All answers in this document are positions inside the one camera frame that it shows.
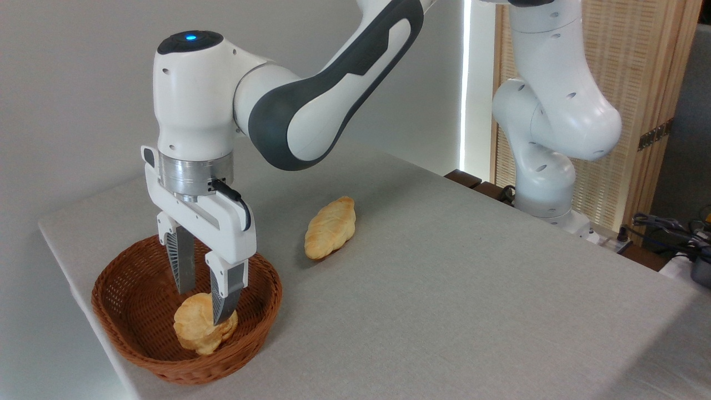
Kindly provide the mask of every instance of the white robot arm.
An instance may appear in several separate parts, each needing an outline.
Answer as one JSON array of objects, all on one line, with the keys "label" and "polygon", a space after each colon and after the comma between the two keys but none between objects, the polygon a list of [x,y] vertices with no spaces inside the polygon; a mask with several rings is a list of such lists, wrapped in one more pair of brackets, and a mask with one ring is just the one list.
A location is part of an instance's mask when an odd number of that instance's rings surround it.
[{"label": "white robot arm", "polygon": [[434,0],[358,0],[357,31],[316,75],[301,79],[219,33],[187,31],[154,60],[157,149],[142,147],[146,185],[180,293],[195,287],[193,236],[211,249],[213,321],[248,284],[255,223],[232,183],[232,136],[241,130],[272,165],[310,167],[417,37]]},{"label": "white robot arm", "polygon": [[515,160],[515,207],[595,242],[589,219],[571,208],[575,169],[568,157],[605,156],[622,123],[585,60],[581,2],[513,6],[509,13],[521,78],[496,91],[493,115]]}]

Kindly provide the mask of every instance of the basket rim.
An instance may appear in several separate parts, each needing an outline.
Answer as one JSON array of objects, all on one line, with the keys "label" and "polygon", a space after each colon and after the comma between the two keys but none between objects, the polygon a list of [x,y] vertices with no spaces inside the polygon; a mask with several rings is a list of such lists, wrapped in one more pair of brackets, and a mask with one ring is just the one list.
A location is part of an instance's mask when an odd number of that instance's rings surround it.
[{"label": "basket rim", "polygon": [[[206,355],[200,355],[196,358],[192,359],[182,359],[178,361],[169,361],[169,360],[160,360],[160,359],[154,359],[151,357],[148,357],[146,355],[143,355],[127,345],[123,340],[119,340],[118,338],[122,337],[121,335],[118,334],[118,329],[116,328],[116,325],[114,324],[113,320],[108,317],[106,308],[104,307],[103,301],[102,301],[102,295],[104,293],[105,286],[103,284],[99,284],[100,281],[106,281],[107,276],[109,275],[108,272],[110,271],[109,266],[112,264],[116,263],[118,260],[120,260],[122,257],[124,257],[127,253],[133,251],[137,246],[140,244],[149,242],[149,241],[158,241],[158,235],[153,235],[148,238],[144,238],[140,241],[137,241],[136,243],[132,244],[128,248],[124,249],[121,253],[119,253],[118,256],[116,256],[111,263],[107,265],[107,267],[99,274],[97,277],[94,288],[92,289],[92,295],[91,295],[91,303],[92,303],[92,308],[94,309],[94,314],[97,316],[99,319],[99,322],[101,325],[104,327],[105,330],[109,330],[110,332],[106,332],[107,336],[109,337],[110,342],[114,345],[114,348],[125,358],[127,358],[129,361],[131,359],[137,359],[140,362],[147,363],[147,364],[153,364],[156,366],[183,366],[187,364],[194,363],[195,360],[201,359],[210,359],[210,358],[221,358],[224,357],[224,350],[226,349],[231,349],[233,347],[237,348],[242,348],[245,345],[249,343],[253,343],[257,341],[258,338],[261,337],[261,333],[259,328],[264,327],[265,325],[268,327],[271,327],[271,325],[274,323],[274,320],[276,319],[278,315],[278,309],[279,306],[281,305],[281,300],[282,300],[282,284],[281,280],[279,279],[279,275],[276,273],[276,270],[274,270],[274,267],[270,268],[268,270],[269,277],[271,278],[270,280],[272,283],[274,283],[274,291],[272,292],[271,296],[271,301],[269,305],[271,305],[276,312],[273,312],[271,315],[266,315],[265,318],[260,320],[257,325],[255,326],[254,329],[250,330],[246,335],[240,337],[237,340],[232,341],[231,343],[227,344],[224,347],[220,347],[220,351],[216,351],[211,354],[206,354]],[[269,261],[267,261],[266,258],[264,258],[261,254],[256,253],[253,257],[258,257],[261,258],[263,261],[266,261],[267,264],[271,265]]]}]

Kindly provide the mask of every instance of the wicker basket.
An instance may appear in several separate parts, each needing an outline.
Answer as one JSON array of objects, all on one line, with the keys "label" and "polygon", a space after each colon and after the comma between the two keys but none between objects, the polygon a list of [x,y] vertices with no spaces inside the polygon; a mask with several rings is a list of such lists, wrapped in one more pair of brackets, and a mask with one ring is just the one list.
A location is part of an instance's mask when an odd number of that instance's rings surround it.
[{"label": "wicker basket", "polygon": [[242,368],[260,350],[282,301],[282,284],[260,254],[250,259],[250,284],[237,305],[234,335],[214,353],[199,356],[180,346],[173,315],[196,293],[210,292],[204,258],[209,249],[195,241],[196,288],[179,295],[166,249],[157,236],[119,254],[99,275],[92,306],[111,343],[130,362],[177,384],[204,384]]}]

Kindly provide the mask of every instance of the gray tablecloth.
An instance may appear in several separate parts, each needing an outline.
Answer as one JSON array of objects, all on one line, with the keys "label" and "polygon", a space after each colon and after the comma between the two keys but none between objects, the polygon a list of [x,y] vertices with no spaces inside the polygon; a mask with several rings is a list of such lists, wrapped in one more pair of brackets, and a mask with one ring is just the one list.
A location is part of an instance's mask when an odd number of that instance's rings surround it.
[{"label": "gray tablecloth", "polygon": [[[40,221],[137,399],[709,399],[711,299],[424,169],[341,140],[283,172],[237,140],[235,183],[284,286],[262,351],[202,386],[113,349],[91,311],[102,269],[156,233],[143,177]],[[355,236],[321,262],[310,219],[355,199]]]}]

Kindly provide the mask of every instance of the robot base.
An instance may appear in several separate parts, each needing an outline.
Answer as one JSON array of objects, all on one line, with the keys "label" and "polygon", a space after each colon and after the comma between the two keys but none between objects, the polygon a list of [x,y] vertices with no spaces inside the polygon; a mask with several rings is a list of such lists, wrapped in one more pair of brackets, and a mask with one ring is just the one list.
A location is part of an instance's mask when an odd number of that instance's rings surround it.
[{"label": "robot base", "polygon": [[555,225],[566,232],[570,232],[575,236],[583,238],[589,242],[598,244],[600,236],[592,230],[590,220],[584,215],[575,210],[569,210],[567,213],[552,218],[540,218],[541,221]]}]

